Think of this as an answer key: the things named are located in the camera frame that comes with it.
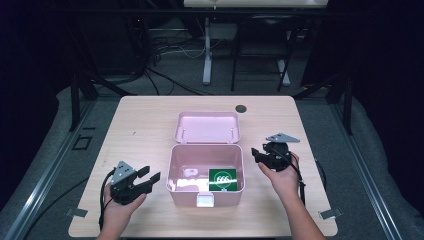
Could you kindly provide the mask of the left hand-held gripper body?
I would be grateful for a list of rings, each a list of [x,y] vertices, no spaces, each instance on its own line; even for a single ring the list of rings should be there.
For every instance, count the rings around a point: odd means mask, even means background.
[[[149,194],[152,192],[153,185],[149,180],[138,185],[134,184],[137,177],[137,171],[124,161],[120,161],[115,168],[111,180],[111,197],[121,205],[132,203],[141,194]]]

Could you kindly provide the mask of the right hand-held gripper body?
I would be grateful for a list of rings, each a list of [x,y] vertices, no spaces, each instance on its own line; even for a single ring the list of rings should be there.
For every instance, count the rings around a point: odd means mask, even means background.
[[[277,172],[285,170],[291,164],[292,153],[289,143],[299,143],[300,140],[284,133],[277,133],[266,137],[267,143],[263,145],[266,152],[261,161],[270,169]]]

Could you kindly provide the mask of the green card with white print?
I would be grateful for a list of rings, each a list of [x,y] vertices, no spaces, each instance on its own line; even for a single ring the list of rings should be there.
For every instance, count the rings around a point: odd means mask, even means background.
[[[210,191],[237,191],[238,180],[235,169],[210,169],[209,170]]]

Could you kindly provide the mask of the pink storage box with lid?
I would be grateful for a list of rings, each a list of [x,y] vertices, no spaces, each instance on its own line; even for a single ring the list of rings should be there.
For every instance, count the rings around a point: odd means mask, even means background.
[[[245,187],[239,118],[235,112],[186,111],[179,114],[166,187],[183,207],[232,207]],[[235,169],[237,191],[210,191],[210,169]]]

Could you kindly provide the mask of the person's right hand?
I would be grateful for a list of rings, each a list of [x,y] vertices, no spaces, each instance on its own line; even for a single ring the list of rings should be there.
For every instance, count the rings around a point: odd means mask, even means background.
[[[298,193],[299,177],[296,172],[298,160],[298,156],[293,154],[291,157],[291,163],[294,167],[287,167],[285,170],[280,172],[275,172],[269,169],[263,163],[258,164],[259,169],[271,181],[272,187],[283,203],[300,199]]]

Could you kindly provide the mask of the person's left hand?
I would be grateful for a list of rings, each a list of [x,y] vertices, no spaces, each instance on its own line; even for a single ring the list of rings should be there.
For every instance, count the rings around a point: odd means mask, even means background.
[[[146,198],[146,194],[141,194],[132,203],[121,205],[111,198],[110,185],[107,184],[104,188],[104,201],[107,203],[107,206],[104,210],[103,228],[100,233],[106,232],[121,236],[132,214],[143,204]]]

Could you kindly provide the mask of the black metal stand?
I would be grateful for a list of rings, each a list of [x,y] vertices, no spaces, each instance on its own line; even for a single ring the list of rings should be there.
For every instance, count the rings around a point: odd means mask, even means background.
[[[342,109],[342,126],[346,132],[351,135],[351,116],[352,116],[352,102],[353,102],[353,79],[352,71],[350,69],[343,69],[339,73],[333,74],[323,81],[312,84],[306,90],[294,96],[294,99],[300,100],[315,93],[319,89],[329,86],[325,99],[328,104],[337,104],[339,101],[343,103]]]
[[[99,74],[77,20],[64,20],[63,23],[70,39],[69,65],[72,69],[70,85],[72,121],[70,131],[74,131],[82,121],[80,95],[83,95],[88,101],[96,101],[99,97],[94,86],[95,83],[106,87],[121,97],[134,96],[134,93],[123,90]]]

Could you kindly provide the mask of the black chair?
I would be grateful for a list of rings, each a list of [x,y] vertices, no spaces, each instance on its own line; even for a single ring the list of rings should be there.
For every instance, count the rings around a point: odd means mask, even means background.
[[[238,75],[277,74],[277,90],[290,83],[285,80],[296,37],[303,26],[293,15],[253,15],[238,25],[232,49],[231,90]]]

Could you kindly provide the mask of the white desk with legs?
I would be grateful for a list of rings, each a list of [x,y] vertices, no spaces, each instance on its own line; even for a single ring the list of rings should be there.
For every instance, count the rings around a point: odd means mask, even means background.
[[[193,10],[289,10],[325,9],[329,0],[183,0]],[[203,84],[212,80],[211,40],[229,40],[235,36],[234,23],[215,23],[212,17],[204,18],[205,61]]]

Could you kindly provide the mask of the grey table clamp bracket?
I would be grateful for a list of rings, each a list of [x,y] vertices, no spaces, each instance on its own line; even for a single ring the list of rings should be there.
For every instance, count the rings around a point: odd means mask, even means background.
[[[66,211],[66,215],[70,217],[81,217],[84,218],[87,214],[87,210],[79,209],[79,208],[69,208]]]
[[[319,213],[322,219],[336,219],[343,214],[340,208],[333,208]]]

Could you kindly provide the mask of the aluminium floor rail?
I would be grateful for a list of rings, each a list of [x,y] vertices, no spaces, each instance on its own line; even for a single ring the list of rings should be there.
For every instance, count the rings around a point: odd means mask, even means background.
[[[79,113],[80,120],[70,131],[68,124],[72,124],[71,107],[65,103],[60,104],[59,112],[39,151],[11,199],[0,212],[0,240],[23,239],[56,180],[65,162],[65,155],[77,139],[80,125],[94,106],[94,101],[83,104]]]
[[[330,111],[333,117],[336,119],[337,126],[343,135],[343,138],[347,142],[347,145],[353,155],[353,161],[355,168],[358,172],[360,181],[366,191],[368,199],[372,205],[375,215],[382,227],[382,230],[387,240],[404,240],[399,228],[397,227],[393,216],[381,195],[376,182],[365,162],[363,154],[354,138],[353,135],[349,134],[343,125],[342,111],[338,105],[330,104]]]

